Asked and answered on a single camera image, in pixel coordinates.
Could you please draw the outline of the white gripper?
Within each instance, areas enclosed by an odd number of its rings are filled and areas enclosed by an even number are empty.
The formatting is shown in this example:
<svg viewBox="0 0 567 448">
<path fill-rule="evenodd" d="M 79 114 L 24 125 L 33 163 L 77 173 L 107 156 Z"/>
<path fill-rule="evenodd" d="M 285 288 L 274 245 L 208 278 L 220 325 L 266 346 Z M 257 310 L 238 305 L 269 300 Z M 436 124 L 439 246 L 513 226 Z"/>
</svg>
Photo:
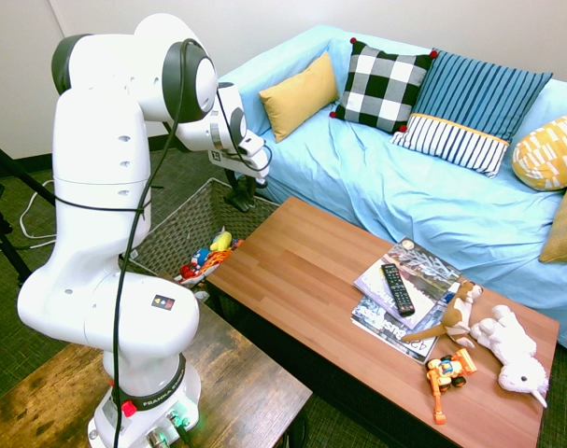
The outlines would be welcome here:
<svg viewBox="0 0 567 448">
<path fill-rule="evenodd" d="M 251 155 L 231 154 L 220 149 L 211 149 L 208 151 L 209 160 L 224 169 L 237 172 L 241 175 L 252 177 L 247 178 L 247 194 L 250 199 L 254 198 L 257 182 L 256 179 L 264 180 L 269 174 L 270 159 L 265 149 L 259 149 Z M 241 186 L 235 173 L 230 173 L 230 184 L 232 193 L 230 199 L 233 202 L 243 202 L 246 198 L 244 188 Z"/>
</svg>

